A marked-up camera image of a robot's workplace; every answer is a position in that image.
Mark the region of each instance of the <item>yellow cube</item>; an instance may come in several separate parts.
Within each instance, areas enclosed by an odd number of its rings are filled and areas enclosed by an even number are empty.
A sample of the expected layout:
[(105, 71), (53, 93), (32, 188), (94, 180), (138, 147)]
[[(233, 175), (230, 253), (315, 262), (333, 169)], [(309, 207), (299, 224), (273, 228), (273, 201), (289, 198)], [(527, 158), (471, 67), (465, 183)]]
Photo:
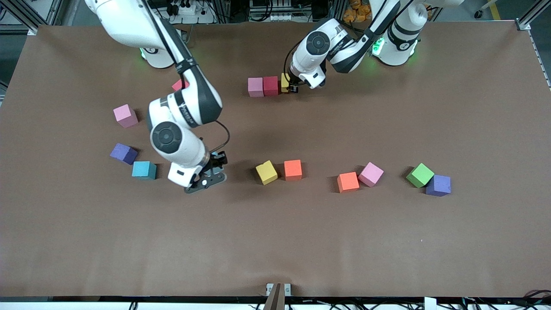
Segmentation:
[(271, 161), (256, 166), (256, 172), (258, 172), (263, 185), (277, 180), (277, 172), (275, 170)]
[(288, 93), (289, 92), (289, 75), (287, 73), (281, 74), (281, 92), (282, 93)]

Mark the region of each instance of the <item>red cube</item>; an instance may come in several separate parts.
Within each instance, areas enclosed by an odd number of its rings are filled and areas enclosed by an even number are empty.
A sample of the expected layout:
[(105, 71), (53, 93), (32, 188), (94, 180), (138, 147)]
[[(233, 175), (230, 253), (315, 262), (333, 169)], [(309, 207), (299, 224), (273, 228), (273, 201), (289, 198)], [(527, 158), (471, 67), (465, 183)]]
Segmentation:
[(279, 95), (279, 81), (277, 77), (263, 77), (262, 89), (264, 90), (265, 97)]

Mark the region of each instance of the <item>pink cube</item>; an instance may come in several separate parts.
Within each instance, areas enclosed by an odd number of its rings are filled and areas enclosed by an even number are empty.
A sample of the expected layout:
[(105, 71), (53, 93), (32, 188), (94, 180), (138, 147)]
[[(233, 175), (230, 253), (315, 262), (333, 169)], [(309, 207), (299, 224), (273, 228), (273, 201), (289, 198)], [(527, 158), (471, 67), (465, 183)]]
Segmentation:
[(249, 78), (249, 96), (264, 97), (262, 78)]
[[(190, 84), (186, 80), (184, 80), (184, 82), (185, 82), (184, 83), (184, 86), (185, 86), (184, 88), (187, 88), (187, 87), (190, 86)], [(176, 81), (176, 83), (174, 83), (174, 85), (172, 85), (172, 89), (175, 92), (177, 92), (178, 90), (181, 90), (182, 89), (182, 80), (179, 79), (178, 81)]]
[(358, 175), (358, 180), (362, 181), (362, 183), (372, 188), (382, 176), (383, 172), (384, 171), (381, 168), (372, 163), (369, 163), (367, 166), (365, 166), (360, 175)]
[(279, 95), (279, 81), (277, 77), (263, 77), (262, 89), (264, 90), (264, 96), (277, 96)]
[(128, 128), (138, 123), (136, 112), (134, 112), (128, 104), (119, 106), (114, 109), (113, 112), (115, 113), (115, 119), (117, 119), (117, 122), (124, 128)]

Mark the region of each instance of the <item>metal bracket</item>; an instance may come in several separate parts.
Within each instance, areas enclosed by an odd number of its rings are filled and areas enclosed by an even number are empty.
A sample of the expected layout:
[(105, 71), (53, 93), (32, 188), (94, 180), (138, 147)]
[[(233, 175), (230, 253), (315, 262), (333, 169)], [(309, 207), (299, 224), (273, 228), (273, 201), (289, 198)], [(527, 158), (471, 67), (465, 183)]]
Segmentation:
[(532, 29), (530, 27), (530, 24), (521, 24), (520, 23), (520, 20), (518, 18), (515, 19), (515, 25), (517, 26), (517, 30), (518, 31), (523, 31), (523, 30), (530, 30)]
[[(273, 287), (274, 287), (274, 283), (267, 283), (266, 284), (266, 296), (270, 295), (270, 293), (272, 292)], [(285, 296), (292, 296), (291, 295), (291, 283), (285, 283), (284, 289), (285, 289)]]
[(285, 310), (285, 295), (287, 294), (285, 287), (289, 285), (289, 293), (291, 293), (291, 284), (281, 283), (273, 284), (268, 283), (266, 285), (266, 291), (268, 291), (268, 285), (272, 285), (270, 288), (270, 294), (266, 303), (264, 304), (264, 309), (266, 310)]
[(425, 297), (425, 310), (436, 310), (436, 298)]
[(184, 191), (187, 194), (193, 194), (196, 191), (204, 190), (204, 189), (207, 189), (207, 188), (211, 187), (212, 185), (222, 183), (222, 182), (226, 181), (227, 178), (228, 178), (228, 176), (223, 172), (219, 172), (219, 173), (213, 174), (213, 175), (203, 174), (203, 175), (201, 175), (199, 180), (194, 182), (193, 186), (186, 188)]

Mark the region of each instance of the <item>electrical cable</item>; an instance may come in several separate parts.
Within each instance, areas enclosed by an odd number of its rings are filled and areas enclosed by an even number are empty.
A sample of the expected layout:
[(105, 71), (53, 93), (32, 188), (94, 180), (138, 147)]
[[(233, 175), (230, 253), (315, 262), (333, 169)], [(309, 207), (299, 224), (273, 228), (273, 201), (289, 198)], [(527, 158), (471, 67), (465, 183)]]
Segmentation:
[(532, 293), (532, 294), (526, 295), (526, 296), (524, 296), (523, 298), (524, 298), (524, 299), (526, 299), (526, 298), (531, 298), (531, 297), (534, 297), (535, 295), (539, 295), (539, 294), (541, 294), (541, 293), (551, 293), (551, 291), (550, 291), (550, 290), (539, 290), (539, 291), (536, 291), (536, 292), (534, 292), (534, 293)]
[(249, 19), (252, 20), (253, 22), (263, 22), (266, 19), (268, 19), (270, 15), (272, 15), (273, 8), (274, 8), (274, 3), (272, 0), (269, 0), (269, 2), (266, 4), (266, 12), (264, 13), (263, 17), (261, 17), (260, 19), (254, 19), (249, 17)]
[(4, 19), (4, 17), (6, 16), (6, 13), (8, 12), (8, 10), (0, 7), (0, 14), (2, 15), (2, 17), (0, 17), (0, 20)]
[(287, 53), (287, 56), (285, 56), (285, 61), (283, 62), (283, 73), (285, 73), (285, 79), (287, 80), (287, 82), (289, 83), (289, 85), (293, 85), (293, 86), (301, 86), (301, 85), (306, 85), (305, 82), (302, 82), (302, 83), (298, 83), (298, 84), (295, 84), (295, 83), (291, 83), (291, 81), (287, 78), (287, 76), (289, 75), (289, 71), (287, 70), (287, 59), (289, 59), (289, 55), (291, 55), (291, 52), (302, 42), (302, 40), (298, 41), (293, 47), (291, 47), (291, 49), (289, 50), (289, 52)]
[(208, 7), (210, 8), (210, 11), (212, 12), (213, 15), (216, 15), (216, 19), (217, 19), (217, 23), (220, 24), (220, 20), (223, 20), (223, 18), (220, 18), (220, 17), (225, 17), (227, 18), (228, 20), (230, 19), (229, 16), (226, 16), (224, 14), (220, 14), (218, 12), (216, 12), (216, 10), (212, 7), (212, 5), (210, 4), (210, 2), (206, 1), (207, 2), (207, 5)]
[(485, 302), (484, 300), (482, 300), (482, 298), (478, 298), (480, 301), (482, 301), (483, 304), (487, 304), (490, 308), (492, 308), (493, 310), (499, 310), (497, 309), (496, 307), (494, 307), (493, 304), (489, 303), (489, 302)]
[(398, 12), (398, 14), (396, 14), (396, 16), (394, 16), (394, 18), (391, 19), (390, 23), (388, 23), (388, 25), (384, 29), (383, 33), (385, 33), (390, 28), (390, 26), (394, 23), (394, 21), (398, 18), (398, 16), (400, 16), (400, 14), (402, 14), (402, 12), (404, 12), (409, 7), (409, 5), (412, 4), (412, 2), (413, 2), (413, 0), (409, 0), (409, 2), (404, 6), (404, 8), (402, 10), (400, 10), (400, 12)]
[(438, 306), (440, 306), (442, 308), (450, 309), (450, 310), (456, 310), (452, 305), (450, 305), (449, 307), (446, 307), (443, 304), (438, 304)]
[(165, 47), (166, 52), (169, 54), (170, 59), (172, 59), (172, 61), (174, 61), (174, 63), (177, 63), (176, 58), (174, 57), (174, 55), (170, 51), (169, 44), (166, 42), (166, 40), (163, 36), (163, 33), (161, 32), (161, 29), (159, 28), (159, 25), (157, 25), (157, 23), (155, 22), (155, 18), (153, 18), (153, 14), (151, 13), (151, 10), (149, 9), (149, 6), (147, 5), (147, 2), (145, 0), (142, 0), (142, 4), (145, 6), (145, 10), (147, 11), (147, 13), (149, 15), (149, 18), (151, 19), (151, 22), (153, 23), (153, 27), (155, 27), (155, 31), (159, 35), (159, 37), (161, 39), (161, 42), (163, 42), (163, 46)]
[(212, 150), (210, 151), (210, 153), (218, 151), (219, 149), (225, 147), (226, 144), (228, 144), (228, 142), (230, 142), (230, 131), (228, 130), (228, 128), (227, 128), (224, 124), (222, 124), (220, 121), (217, 121), (217, 120), (216, 120), (215, 122), (217, 122), (218, 125), (222, 126), (222, 128), (226, 130), (226, 134), (228, 135), (228, 138), (226, 139), (226, 141), (225, 141), (224, 143), (222, 143), (222, 144), (220, 144), (219, 146), (217, 146), (217, 147), (215, 147), (214, 149), (212, 149)]
[(189, 32), (187, 33), (186, 35), (186, 41), (184, 42), (186, 45), (190, 42), (191, 40), (191, 34), (193, 33), (193, 26), (195, 26), (195, 24), (191, 24), (191, 28), (189, 30)]
[(162, 14), (161, 14), (161, 11), (159, 11), (159, 8), (155, 5), (155, 3), (153, 1), (151, 1), (151, 4), (153, 6), (153, 8), (155, 10), (157, 10), (157, 13), (159, 14), (159, 17), (162, 18), (162, 19), (167, 19), (166, 17), (164, 17)]
[(382, 5), (381, 5), (381, 8), (380, 8), (379, 11), (377, 12), (377, 14), (375, 14), (375, 16), (373, 17), (373, 19), (371, 20), (371, 23), (372, 23), (372, 24), (375, 22), (375, 20), (377, 19), (377, 17), (379, 17), (379, 14), (381, 14), (382, 9), (385, 7), (386, 1), (387, 1), (387, 0), (384, 0), (384, 1), (383, 1)]

